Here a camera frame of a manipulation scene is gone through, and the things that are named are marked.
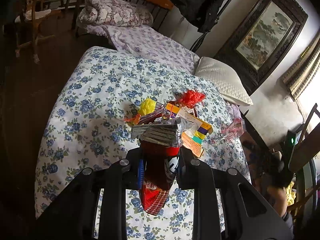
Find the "striped curtain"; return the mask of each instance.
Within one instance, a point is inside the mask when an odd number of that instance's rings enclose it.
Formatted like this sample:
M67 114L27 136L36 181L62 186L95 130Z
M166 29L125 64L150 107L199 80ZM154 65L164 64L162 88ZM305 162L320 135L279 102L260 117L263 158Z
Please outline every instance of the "striped curtain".
M320 66L320 29L301 57L281 77L293 101L309 85Z

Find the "white quilted pillow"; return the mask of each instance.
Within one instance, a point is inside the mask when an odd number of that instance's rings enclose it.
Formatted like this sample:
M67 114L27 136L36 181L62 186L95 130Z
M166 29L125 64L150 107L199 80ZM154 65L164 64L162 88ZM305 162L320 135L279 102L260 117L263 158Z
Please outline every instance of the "white quilted pillow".
M236 71L216 59L202 57L195 76L212 82L222 98L240 106L253 105Z

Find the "dark floor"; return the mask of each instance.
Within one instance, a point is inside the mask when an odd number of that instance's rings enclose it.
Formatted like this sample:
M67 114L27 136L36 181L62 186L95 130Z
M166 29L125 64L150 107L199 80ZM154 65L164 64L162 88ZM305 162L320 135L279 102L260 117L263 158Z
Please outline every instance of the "dark floor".
M39 145L58 94L88 48L110 47L106 38L95 35L76 39L70 31L71 16L43 23L43 34L55 33L56 37L39 43L39 64L33 62L31 48L22 49L20 57L15 58L14 35L6 35L2 44L6 64L0 65L0 145L4 153L0 161L7 175L1 182L1 201L3 206L9 203L28 222L35 217L34 176Z

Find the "yellow cloth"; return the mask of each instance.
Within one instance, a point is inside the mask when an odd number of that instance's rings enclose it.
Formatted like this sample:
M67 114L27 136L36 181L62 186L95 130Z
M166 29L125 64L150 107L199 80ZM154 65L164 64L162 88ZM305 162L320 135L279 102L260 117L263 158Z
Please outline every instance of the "yellow cloth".
M291 181L289 186L285 189L285 193L287 195L288 206L292 205L294 203L295 198L296 198L296 193L294 191L292 191L293 185L294 185L294 182Z
M151 98L146 98L146 100L144 100L141 103L138 114L140 114L141 116L150 114L154 112L155 108L156 108L156 101L152 100Z

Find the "picture frame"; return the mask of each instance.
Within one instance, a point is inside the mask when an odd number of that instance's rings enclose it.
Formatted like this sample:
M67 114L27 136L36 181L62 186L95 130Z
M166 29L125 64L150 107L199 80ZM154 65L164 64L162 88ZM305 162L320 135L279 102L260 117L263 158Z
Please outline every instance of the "picture frame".
M307 18L296 0L258 0L214 58L231 66L251 95L279 65Z

